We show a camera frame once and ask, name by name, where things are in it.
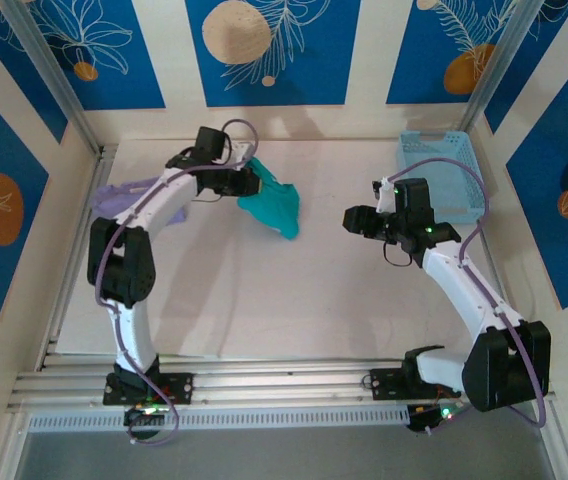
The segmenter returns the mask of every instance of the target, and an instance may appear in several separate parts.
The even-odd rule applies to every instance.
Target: teal cloth
[[[277,230],[284,238],[293,240],[300,231],[297,221],[300,196],[295,186],[279,183],[257,158],[253,158],[247,166],[262,180],[262,190],[257,195],[238,198],[237,205],[256,220]]]

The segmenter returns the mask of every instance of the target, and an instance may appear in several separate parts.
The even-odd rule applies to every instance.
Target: blue plastic basket
[[[458,160],[479,176],[471,140],[464,132],[426,134],[402,132],[397,148],[398,171],[433,157]],[[477,182],[461,168],[443,162],[417,167],[405,177],[426,178],[437,222],[475,223],[484,213],[484,197]]]

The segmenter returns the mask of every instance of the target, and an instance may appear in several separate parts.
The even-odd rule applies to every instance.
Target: purple cloth
[[[92,207],[94,217],[115,218],[135,202],[153,186],[159,177],[147,178],[122,185],[104,185],[93,195]],[[167,225],[186,221],[186,211],[180,208]]]

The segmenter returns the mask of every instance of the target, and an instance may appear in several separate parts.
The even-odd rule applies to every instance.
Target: gray floor
[[[502,409],[431,437],[405,427],[184,431],[132,446],[124,433],[31,434],[18,479],[552,479],[539,432]]]

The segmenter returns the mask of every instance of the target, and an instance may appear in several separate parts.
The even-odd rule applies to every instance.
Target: ventilation grille
[[[124,429],[118,411],[82,414],[40,414],[31,418],[29,432],[112,432]],[[272,408],[242,410],[185,410],[180,412],[182,430],[246,428],[300,428],[373,425],[408,425],[406,406],[342,408]],[[171,428],[175,417],[167,415],[147,427]]]

